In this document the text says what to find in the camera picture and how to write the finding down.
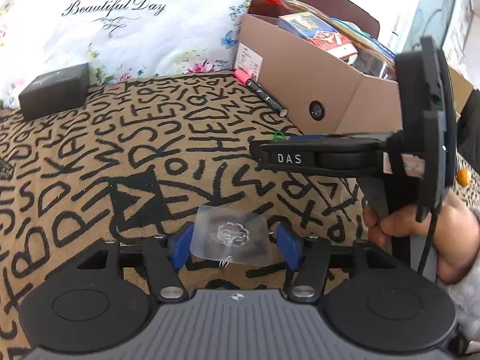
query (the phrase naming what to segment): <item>person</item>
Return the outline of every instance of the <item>person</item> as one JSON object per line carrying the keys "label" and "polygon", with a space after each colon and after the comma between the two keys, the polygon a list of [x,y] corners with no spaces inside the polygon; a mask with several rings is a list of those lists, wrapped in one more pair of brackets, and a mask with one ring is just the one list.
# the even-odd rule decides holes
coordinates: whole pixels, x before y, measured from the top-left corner
{"label": "person", "polygon": [[[367,205],[363,220],[368,238],[385,248],[388,236],[406,237],[428,233],[430,215],[415,221],[417,207],[407,205],[379,220]],[[449,191],[438,216],[433,244],[438,249],[438,283],[450,295],[457,308],[457,321],[468,340],[480,341],[480,209],[469,209]]]}

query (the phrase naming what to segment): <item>human hand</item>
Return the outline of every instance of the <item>human hand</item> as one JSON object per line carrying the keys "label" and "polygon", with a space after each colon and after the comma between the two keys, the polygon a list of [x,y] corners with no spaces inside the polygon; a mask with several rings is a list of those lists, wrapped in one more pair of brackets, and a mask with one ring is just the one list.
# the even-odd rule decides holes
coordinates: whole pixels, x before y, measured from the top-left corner
{"label": "human hand", "polygon": [[[426,236],[431,214],[422,223],[415,221],[417,206],[407,205],[378,223],[376,211],[366,206],[363,220],[368,239],[385,248],[388,236]],[[449,191],[438,216],[433,244],[438,250],[437,275],[446,284],[457,283],[470,271],[480,249],[480,226],[467,206]]]}

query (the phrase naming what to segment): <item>blue gripper pad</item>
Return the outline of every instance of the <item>blue gripper pad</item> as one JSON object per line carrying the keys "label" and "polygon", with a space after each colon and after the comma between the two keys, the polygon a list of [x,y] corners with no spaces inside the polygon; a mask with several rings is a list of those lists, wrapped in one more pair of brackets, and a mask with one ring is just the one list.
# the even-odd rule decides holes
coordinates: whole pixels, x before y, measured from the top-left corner
{"label": "blue gripper pad", "polygon": [[170,251],[170,262],[174,269],[182,268],[188,260],[192,235],[194,235],[194,223],[186,222],[169,237],[166,245]]}
{"label": "blue gripper pad", "polygon": [[282,225],[277,227],[277,248],[292,271],[302,266],[303,239],[292,229]]}

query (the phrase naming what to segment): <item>floral fabric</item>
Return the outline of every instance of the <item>floral fabric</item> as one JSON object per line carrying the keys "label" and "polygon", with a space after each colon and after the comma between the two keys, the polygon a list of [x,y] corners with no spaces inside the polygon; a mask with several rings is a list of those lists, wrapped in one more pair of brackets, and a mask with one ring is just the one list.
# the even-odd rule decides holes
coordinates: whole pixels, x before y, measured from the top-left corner
{"label": "floral fabric", "polygon": [[88,62],[92,85],[232,67],[251,0],[0,0],[0,101]]}

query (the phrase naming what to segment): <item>black box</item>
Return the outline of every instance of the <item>black box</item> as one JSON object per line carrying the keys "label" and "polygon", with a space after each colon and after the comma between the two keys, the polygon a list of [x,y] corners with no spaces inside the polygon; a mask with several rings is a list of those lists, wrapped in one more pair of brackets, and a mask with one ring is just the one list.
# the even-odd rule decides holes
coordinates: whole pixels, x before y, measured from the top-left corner
{"label": "black box", "polygon": [[18,96],[23,119],[39,117],[83,107],[90,86],[88,64],[42,74]]}

